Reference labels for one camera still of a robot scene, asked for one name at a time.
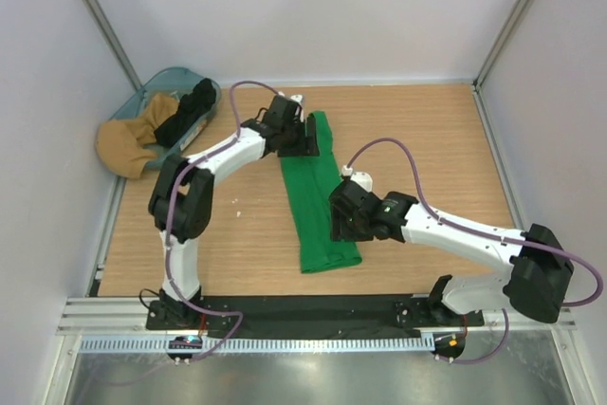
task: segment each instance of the wooden table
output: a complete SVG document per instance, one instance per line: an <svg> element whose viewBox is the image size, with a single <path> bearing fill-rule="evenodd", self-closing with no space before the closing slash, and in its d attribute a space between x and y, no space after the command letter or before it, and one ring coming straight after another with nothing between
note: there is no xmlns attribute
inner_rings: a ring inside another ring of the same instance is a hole
<svg viewBox="0 0 607 405"><path fill-rule="evenodd" d="M413 151L425 195L438 209L511 227L512 220L474 99L467 85L302 87L307 110L327 113L339 166L379 136L399 138ZM265 89L238 89L241 119L268 106ZM186 154L202 151L233 132L227 98ZM411 169L392 144L357 160L371 173L374 191L414 193ZM162 246L147 212L156 173L127 182L101 281L102 296L135 296L159 289ZM360 243L362 264L304 275L299 242L276 156L252 163L214 193L212 220L200 239L198 273L208 295L365 294L428 292L444 274L487 269L453 254L395 241Z"/></svg>

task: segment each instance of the blue laundry basket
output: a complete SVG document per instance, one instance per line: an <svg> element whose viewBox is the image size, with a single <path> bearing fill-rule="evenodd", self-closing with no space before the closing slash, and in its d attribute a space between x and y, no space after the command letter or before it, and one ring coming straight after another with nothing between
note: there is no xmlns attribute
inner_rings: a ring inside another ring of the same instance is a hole
<svg viewBox="0 0 607 405"><path fill-rule="evenodd" d="M116 113L112 116L112 119L123 120L133 119L139 116L145 107L148 105L150 100L158 92L170 95L180 100L181 96L192 92L193 87L200 83L204 77L200 76L188 68L174 66L166 68L158 73L146 84L138 90ZM181 154L181 152L188 147L188 145L198 136L204 126L215 117L217 114L217 107L221 101L221 88L219 84L211 80L212 86L215 88L216 99L211 110L202 115L195 123L190 127L183 137L173 145L171 148L165 148L158 144L150 144L145 146L146 148L156 151L158 158L153 161L149 161L145 165L146 170L159 170L162 166L164 159L171 154Z"/></svg>

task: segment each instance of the wall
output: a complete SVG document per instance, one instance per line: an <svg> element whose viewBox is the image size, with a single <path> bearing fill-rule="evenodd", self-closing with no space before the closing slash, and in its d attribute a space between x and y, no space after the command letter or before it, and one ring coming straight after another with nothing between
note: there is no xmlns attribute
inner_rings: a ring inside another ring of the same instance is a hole
<svg viewBox="0 0 607 405"><path fill-rule="evenodd" d="M113 179L95 130L131 89L81 0L0 0L0 17L0 401L21 405L90 277Z"/></svg>
<svg viewBox="0 0 607 405"><path fill-rule="evenodd" d="M139 76L222 83L474 78L515 0L100 0Z"/></svg>
<svg viewBox="0 0 607 405"><path fill-rule="evenodd" d="M484 90L524 220L547 224L603 275L606 77L607 0L535 0ZM572 299L592 291L581 267L576 275ZM604 375L607 298L577 318Z"/></svg>

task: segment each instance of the tan cloth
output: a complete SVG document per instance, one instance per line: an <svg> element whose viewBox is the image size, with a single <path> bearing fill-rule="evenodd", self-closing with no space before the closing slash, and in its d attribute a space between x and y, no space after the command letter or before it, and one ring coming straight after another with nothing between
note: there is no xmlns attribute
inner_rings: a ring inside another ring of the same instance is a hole
<svg viewBox="0 0 607 405"><path fill-rule="evenodd" d="M97 155L113 173L141 177L145 164L157 158L156 152L143 146L156 142L154 131L176 113L178 106L173 97L156 94L138 118L104 123L97 132Z"/></svg>

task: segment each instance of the folded green towel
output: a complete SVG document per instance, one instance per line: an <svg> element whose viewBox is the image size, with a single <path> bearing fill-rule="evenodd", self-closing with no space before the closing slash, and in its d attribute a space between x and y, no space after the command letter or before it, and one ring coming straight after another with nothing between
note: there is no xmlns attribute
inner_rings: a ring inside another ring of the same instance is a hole
<svg viewBox="0 0 607 405"><path fill-rule="evenodd" d="M360 264L353 242L332 242L329 194L340 184L340 171L333 156L333 135L323 111L315 111L319 156L281 157L288 201L300 238L302 273Z"/></svg>

